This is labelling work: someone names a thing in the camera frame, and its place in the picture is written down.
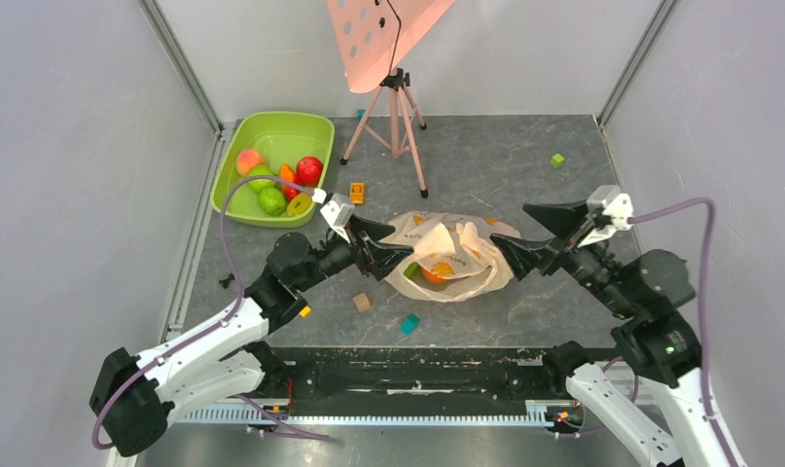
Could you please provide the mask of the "translucent beige plastic bag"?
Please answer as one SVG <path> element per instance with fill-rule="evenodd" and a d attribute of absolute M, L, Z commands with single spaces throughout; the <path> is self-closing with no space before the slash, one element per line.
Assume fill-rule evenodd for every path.
<path fill-rule="evenodd" d="M 386 278 L 401 295 L 436 303 L 464 302 L 500 290 L 514 277 L 501 252 L 490 240 L 492 234 L 520 237 L 512 226 L 494 218 L 440 212 L 410 211 L 390 221 L 396 229 L 383 241 L 411 246 L 414 252 Z M 427 282 L 421 273 L 404 276 L 411 263 L 431 268 L 445 262 L 454 269 L 445 284 Z"/>

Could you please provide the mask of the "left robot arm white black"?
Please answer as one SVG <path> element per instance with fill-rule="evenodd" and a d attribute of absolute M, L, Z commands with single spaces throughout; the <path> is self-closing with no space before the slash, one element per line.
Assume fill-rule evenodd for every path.
<path fill-rule="evenodd" d="M 219 400 L 257 391 L 273 396 L 285 371 L 263 339 L 311 307 L 302 293 L 350 267 L 384 279 L 413 252 L 390 244 L 394 227 L 353 215 L 319 246 L 297 232 L 279 237 L 261 275 L 240 286 L 226 308 L 174 340 L 106 356 L 89 398 L 98 449 L 134 456 L 153 445 L 180 416 Z"/>

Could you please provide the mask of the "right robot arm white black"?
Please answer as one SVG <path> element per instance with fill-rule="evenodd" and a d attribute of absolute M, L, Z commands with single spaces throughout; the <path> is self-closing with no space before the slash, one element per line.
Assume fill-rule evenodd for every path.
<path fill-rule="evenodd" d="M 491 236 L 514 276 L 563 270 L 620 319 L 611 332 L 616 351 L 632 370 L 634 385 L 652 394 L 667 428 L 621 395 L 575 341 L 543 356 L 544 389 L 583 404 L 643 466 L 742 465 L 713 400 L 704 344 L 705 282 L 692 285 L 685 262 L 672 252 L 654 249 L 621 264 L 603 247 L 615 233 L 644 222 L 626 194 L 523 209 L 551 236 Z"/>

